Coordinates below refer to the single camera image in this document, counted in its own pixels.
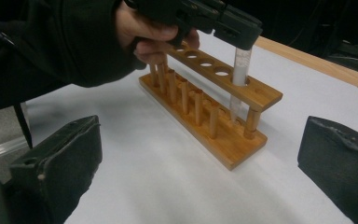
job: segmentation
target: black sleeve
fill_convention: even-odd
[[[31,0],[26,21],[0,22],[19,52],[0,45],[0,108],[67,84],[99,86],[133,68],[112,12],[121,0]]]
[[[119,2],[31,1],[18,46],[37,67],[63,82],[92,87],[118,80],[132,71],[112,20]]]

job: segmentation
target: person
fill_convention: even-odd
[[[117,81],[134,70],[134,60],[161,63],[178,32],[122,0],[30,0],[26,6],[26,20],[0,21],[0,32],[13,44],[0,43],[0,108],[68,84]],[[186,42],[199,47],[196,30]]]

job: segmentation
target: hand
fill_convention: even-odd
[[[115,21],[120,46],[130,51],[135,37],[141,37],[142,40],[137,43],[133,53],[141,62],[149,64],[164,61],[165,52],[172,48],[166,41],[176,37],[178,32],[177,26],[151,21],[128,7],[124,1],[116,11]],[[190,31],[185,41],[191,48],[197,49],[200,46],[199,34],[195,29]]]

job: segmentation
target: test tube rack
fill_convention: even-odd
[[[231,66],[185,44],[169,54],[249,106],[246,120],[237,117],[232,122],[226,107],[175,73],[167,63],[149,64],[150,73],[139,78],[141,85],[228,170],[267,143],[267,137],[257,130],[257,125],[261,113],[282,99],[281,92],[250,76],[245,86],[235,86],[231,83]]]

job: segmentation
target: table surface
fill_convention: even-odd
[[[234,47],[200,38],[201,50],[233,64]],[[169,66],[228,104],[226,92],[171,58]],[[66,223],[351,223],[296,159],[308,116],[358,132],[357,86],[255,46],[250,75],[283,98],[261,116],[267,144],[229,171],[143,90],[138,78],[148,72],[98,88],[71,85],[27,103],[36,144],[67,122],[100,118],[103,162]]]

